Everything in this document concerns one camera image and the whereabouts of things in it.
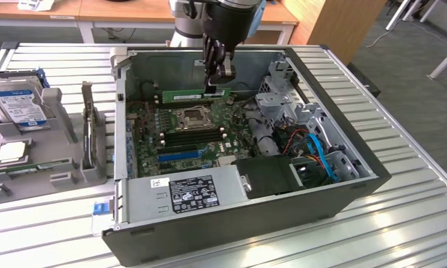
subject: blue latch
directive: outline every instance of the blue latch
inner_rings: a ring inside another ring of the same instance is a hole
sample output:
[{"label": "blue latch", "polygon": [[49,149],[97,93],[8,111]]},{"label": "blue latch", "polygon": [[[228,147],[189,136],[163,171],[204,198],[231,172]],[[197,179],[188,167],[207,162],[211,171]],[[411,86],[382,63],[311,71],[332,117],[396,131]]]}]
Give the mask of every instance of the blue latch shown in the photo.
[{"label": "blue latch", "polygon": [[109,202],[95,204],[93,211],[92,211],[92,214],[95,216],[96,215],[109,214],[109,213],[111,213]]}]

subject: aluminum slat table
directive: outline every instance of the aluminum slat table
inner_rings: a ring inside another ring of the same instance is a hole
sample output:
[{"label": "aluminum slat table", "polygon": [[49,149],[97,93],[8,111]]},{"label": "aluminum slat table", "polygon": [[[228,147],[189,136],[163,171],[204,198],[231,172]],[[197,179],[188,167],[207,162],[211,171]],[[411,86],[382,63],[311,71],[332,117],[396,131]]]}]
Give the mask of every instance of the aluminum slat table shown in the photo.
[{"label": "aluminum slat table", "polygon": [[[95,83],[96,106],[107,111],[109,177],[92,188],[0,204],[0,267],[119,267],[91,232],[92,204],[113,193],[116,89],[104,57],[112,46],[20,44],[0,53],[1,70],[45,68],[49,83],[63,90],[69,113],[84,107],[81,81]],[[391,172],[391,180],[334,218],[139,267],[447,267],[447,174],[331,51],[319,46],[295,46],[295,50]],[[310,91],[304,93],[315,101]]]}]

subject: blue clip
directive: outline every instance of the blue clip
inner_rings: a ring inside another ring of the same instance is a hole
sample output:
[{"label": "blue clip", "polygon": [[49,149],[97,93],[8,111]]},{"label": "blue clip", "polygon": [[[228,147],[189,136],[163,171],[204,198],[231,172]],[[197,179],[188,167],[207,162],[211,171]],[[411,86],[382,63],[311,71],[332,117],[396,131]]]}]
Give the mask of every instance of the blue clip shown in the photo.
[{"label": "blue clip", "polygon": [[109,214],[111,210],[109,210],[109,203],[97,203],[93,206],[93,211],[92,214],[96,215],[104,215],[104,214]]},{"label": "blue clip", "polygon": [[37,77],[41,79],[41,85],[44,88],[49,88],[49,83],[45,75],[45,71],[41,68],[36,69]]}]

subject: cpu socket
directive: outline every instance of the cpu socket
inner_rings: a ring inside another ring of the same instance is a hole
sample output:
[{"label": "cpu socket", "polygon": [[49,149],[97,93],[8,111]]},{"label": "cpu socket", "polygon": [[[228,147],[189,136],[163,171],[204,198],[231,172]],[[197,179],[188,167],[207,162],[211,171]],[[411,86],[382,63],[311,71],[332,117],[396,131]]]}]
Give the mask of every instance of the cpu socket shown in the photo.
[{"label": "cpu socket", "polygon": [[213,124],[208,116],[209,109],[204,106],[179,109],[176,115],[179,118],[179,127],[176,130],[195,130],[212,128]]}]

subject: hard drive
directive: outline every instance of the hard drive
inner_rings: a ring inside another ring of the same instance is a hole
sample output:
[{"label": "hard drive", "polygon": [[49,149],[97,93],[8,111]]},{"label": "hard drive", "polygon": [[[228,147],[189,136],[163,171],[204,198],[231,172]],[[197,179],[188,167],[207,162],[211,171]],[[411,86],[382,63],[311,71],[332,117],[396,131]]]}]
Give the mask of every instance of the hard drive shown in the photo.
[{"label": "hard drive", "polygon": [[0,123],[14,122],[21,131],[49,128],[52,110],[42,104],[44,73],[0,73]]}]

